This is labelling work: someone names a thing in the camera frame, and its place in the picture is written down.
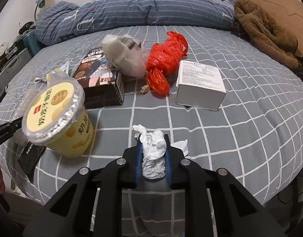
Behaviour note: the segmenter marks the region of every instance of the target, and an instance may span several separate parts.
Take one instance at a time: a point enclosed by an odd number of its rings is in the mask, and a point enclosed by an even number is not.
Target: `plastic bag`
[[[34,82],[39,82],[39,83],[42,83],[42,84],[48,84],[48,81],[49,81],[49,78],[51,76],[51,73],[53,72],[57,72],[57,71],[63,71],[65,73],[68,74],[68,71],[69,71],[69,60],[66,60],[66,62],[64,64],[62,64],[61,66],[58,66],[59,68],[55,68],[54,70],[52,70],[51,72],[47,73],[46,74],[46,80],[40,78],[40,77],[36,77],[34,79]]]
[[[106,35],[101,46],[106,59],[120,72],[137,78],[145,76],[148,51],[140,40],[128,34]]]
[[[149,72],[146,80],[149,86],[159,94],[169,92],[165,75],[175,72],[179,68],[180,60],[188,52],[188,43],[183,35],[173,31],[168,31],[167,35],[169,38],[165,43],[155,43],[152,46],[146,65],[146,70]]]

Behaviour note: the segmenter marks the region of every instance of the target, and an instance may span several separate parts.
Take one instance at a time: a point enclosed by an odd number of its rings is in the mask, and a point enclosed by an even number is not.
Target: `white tissue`
[[[176,141],[176,142],[172,143],[171,146],[182,150],[184,156],[187,156],[189,154],[188,140]]]
[[[158,179],[165,176],[165,152],[166,141],[164,139],[164,133],[160,130],[156,130],[152,133],[147,133],[146,128],[142,125],[133,125],[135,130],[135,137],[140,136],[140,141],[143,145],[143,163],[142,163],[142,175],[148,179]],[[177,141],[171,144],[172,147],[181,149],[184,156],[189,153],[188,140]]]

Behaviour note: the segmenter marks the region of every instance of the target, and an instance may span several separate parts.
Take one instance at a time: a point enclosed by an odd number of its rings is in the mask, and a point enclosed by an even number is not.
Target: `teal basket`
[[[35,37],[35,30],[27,33],[23,37],[23,43],[26,48],[28,48],[32,57],[34,57],[40,50],[42,50],[45,45],[43,45],[40,41]]]

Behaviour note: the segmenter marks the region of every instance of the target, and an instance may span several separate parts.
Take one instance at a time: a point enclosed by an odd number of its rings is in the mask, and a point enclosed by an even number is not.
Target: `plastic cup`
[[[93,141],[93,126],[84,107],[85,92],[73,78],[55,82],[28,105],[23,133],[68,158],[81,156]]]

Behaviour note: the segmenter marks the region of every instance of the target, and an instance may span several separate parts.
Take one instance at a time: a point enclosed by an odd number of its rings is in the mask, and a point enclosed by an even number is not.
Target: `black package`
[[[34,180],[34,170],[40,157],[43,155],[46,147],[37,146],[32,144],[30,141],[21,153],[18,162],[24,173],[29,178],[30,182]]]
[[[85,91],[86,109],[123,104],[122,74],[105,58],[101,46],[87,53],[73,78]]]

